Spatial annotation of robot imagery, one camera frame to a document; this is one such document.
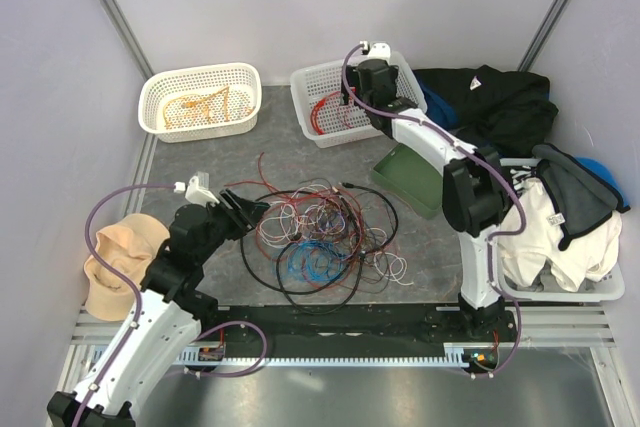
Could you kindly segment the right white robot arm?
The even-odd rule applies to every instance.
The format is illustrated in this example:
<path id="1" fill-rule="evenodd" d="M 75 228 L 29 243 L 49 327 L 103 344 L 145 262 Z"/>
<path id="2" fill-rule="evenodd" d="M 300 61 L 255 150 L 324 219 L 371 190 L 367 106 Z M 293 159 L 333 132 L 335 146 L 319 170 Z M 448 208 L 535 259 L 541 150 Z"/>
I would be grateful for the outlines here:
<path id="1" fill-rule="evenodd" d="M 463 281 L 458 315 L 467 339 L 483 339 L 494 328 L 489 308 L 500 293 L 495 280 L 494 240 L 506 210 L 510 183 L 496 153 L 463 142 L 431 121 L 418 105 L 397 94 L 399 69 L 381 58 L 356 65 L 344 60 L 343 93 L 366 112 L 371 125 L 435 168 L 442 177 L 442 211 L 458 233 Z"/>

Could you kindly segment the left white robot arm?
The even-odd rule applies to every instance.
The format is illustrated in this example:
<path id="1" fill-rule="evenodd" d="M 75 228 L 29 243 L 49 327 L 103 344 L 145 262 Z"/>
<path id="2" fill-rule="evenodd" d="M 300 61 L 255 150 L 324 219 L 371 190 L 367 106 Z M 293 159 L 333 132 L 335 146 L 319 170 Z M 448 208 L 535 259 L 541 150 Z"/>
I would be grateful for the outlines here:
<path id="1" fill-rule="evenodd" d="M 55 426 L 133 426 L 150 394 L 180 353 L 219 329 L 216 299 L 197 291 L 204 263 L 227 240 L 255 229 L 269 206 L 228 189 L 219 195 L 197 184 L 169 190 L 187 203 L 139 284 L 126 279 L 133 306 L 98 363 L 70 393 L 47 405 Z"/>

